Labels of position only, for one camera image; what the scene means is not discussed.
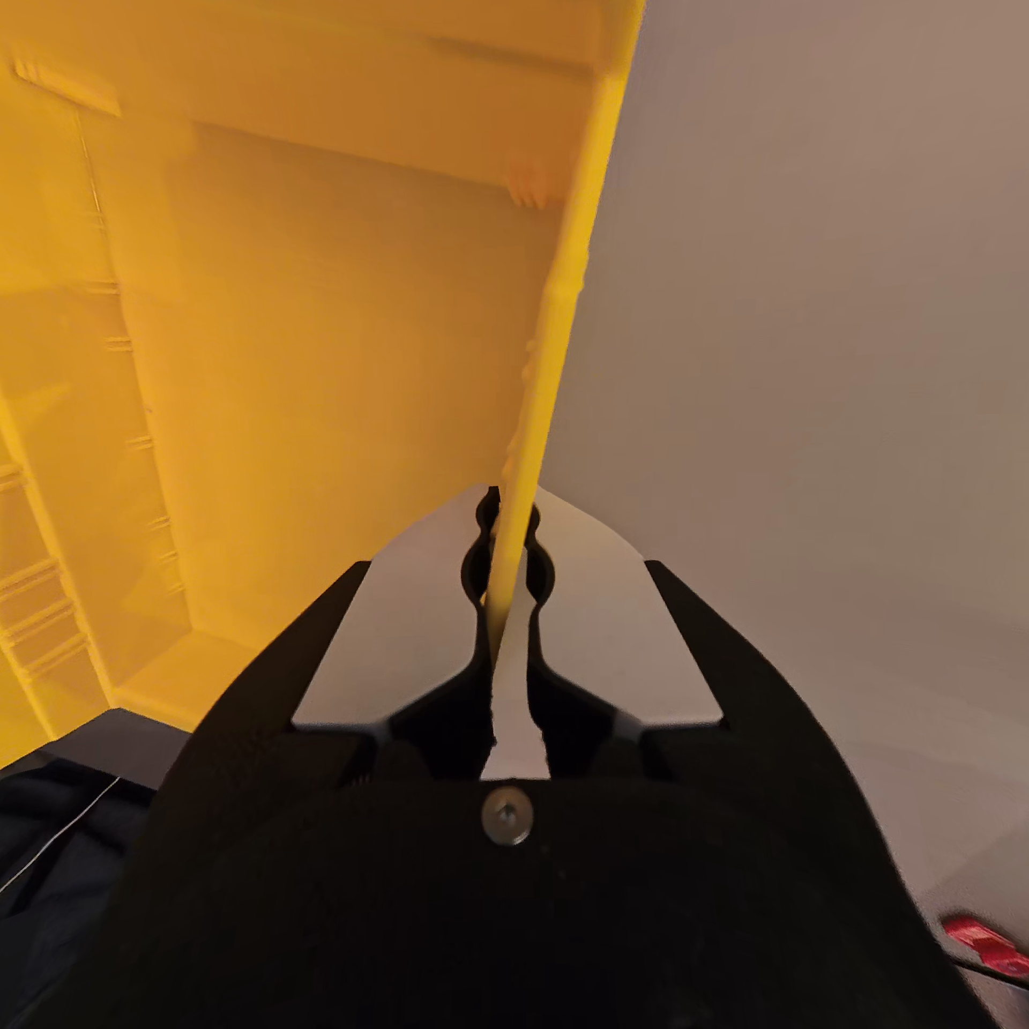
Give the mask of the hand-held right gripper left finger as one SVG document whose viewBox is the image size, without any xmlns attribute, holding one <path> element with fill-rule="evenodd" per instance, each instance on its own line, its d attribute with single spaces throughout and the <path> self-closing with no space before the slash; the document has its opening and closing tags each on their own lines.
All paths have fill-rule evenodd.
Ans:
<svg viewBox="0 0 1029 1029">
<path fill-rule="evenodd" d="M 368 564 L 292 728 L 411 744 L 436 779 L 477 779 L 494 746 L 482 596 L 499 491 L 464 490 Z"/>
</svg>

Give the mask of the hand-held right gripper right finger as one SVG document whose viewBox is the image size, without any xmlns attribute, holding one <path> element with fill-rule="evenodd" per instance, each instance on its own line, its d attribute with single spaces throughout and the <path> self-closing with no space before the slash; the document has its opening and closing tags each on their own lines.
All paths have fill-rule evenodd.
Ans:
<svg viewBox="0 0 1029 1029">
<path fill-rule="evenodd" d="M 584 777 L 612 739 L 720 726 L 646 561 L 619 534 L 539 489 L 526 558 L 527 700 L 549 777 Z"/>
</svg>

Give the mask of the yellow plastic bin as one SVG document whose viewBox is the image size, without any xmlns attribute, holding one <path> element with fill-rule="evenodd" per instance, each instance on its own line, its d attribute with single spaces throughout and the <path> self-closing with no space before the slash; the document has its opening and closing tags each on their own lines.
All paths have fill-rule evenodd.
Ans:
<svg viewBox="0 0 1029 1029">
<path fill-rule="evenodd" d="M 506 477 L 644 2 L 2 2 L 2 765 Z"/>
</svg>

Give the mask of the dark printed cloth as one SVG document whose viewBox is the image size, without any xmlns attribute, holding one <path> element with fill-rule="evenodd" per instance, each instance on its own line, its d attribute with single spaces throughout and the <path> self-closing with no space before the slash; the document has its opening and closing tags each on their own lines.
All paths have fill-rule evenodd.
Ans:
<svg viewBox="0 0 1029 1029">
<path fill-rule="evenodd" d="M 1 1026 L 23 1027 L 96 930 L 155 789 L 56 758 L 1 783 Z"/>
</svg>

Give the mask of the red tag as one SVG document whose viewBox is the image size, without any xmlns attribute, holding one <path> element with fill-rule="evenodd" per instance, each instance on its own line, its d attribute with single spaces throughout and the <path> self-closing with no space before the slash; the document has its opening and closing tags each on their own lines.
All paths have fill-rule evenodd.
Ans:
<svg viewBox="0 0 1029 1029">
<path fill-rule="evenodd" d="M 974 953 L 985 970 L 1010 980 L 1028 980 L 1028 956 L 1019 946 L 973 916 L 952 915 L 942 921 L 945 935 Z"/>
</svg>

